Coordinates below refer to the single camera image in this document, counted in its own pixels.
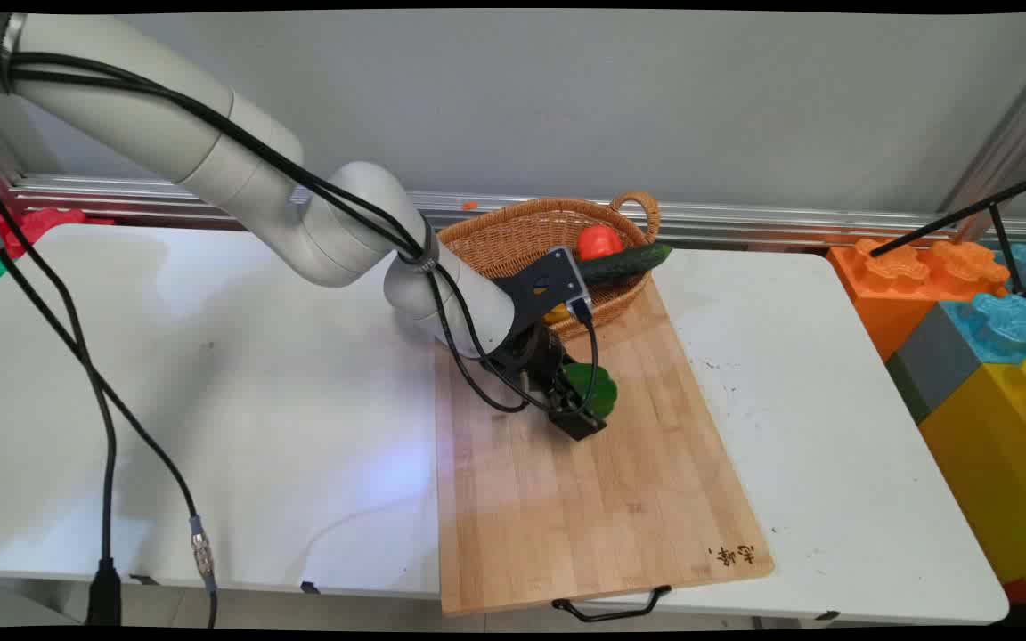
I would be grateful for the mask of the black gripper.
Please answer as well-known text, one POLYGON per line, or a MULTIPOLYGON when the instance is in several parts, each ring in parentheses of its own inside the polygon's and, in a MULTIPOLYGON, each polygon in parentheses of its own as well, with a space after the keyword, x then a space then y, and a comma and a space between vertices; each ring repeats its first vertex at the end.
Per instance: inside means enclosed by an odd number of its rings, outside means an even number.
POLYGON ((582 394, 566 374, 559 374, 564 360, 565 347, 557 333, 544 324, 531 324, 488 354, 488 369, 517 391, 544 398, 550 423, 579 442, 606 429, 607 420, 582 409, 582 394))

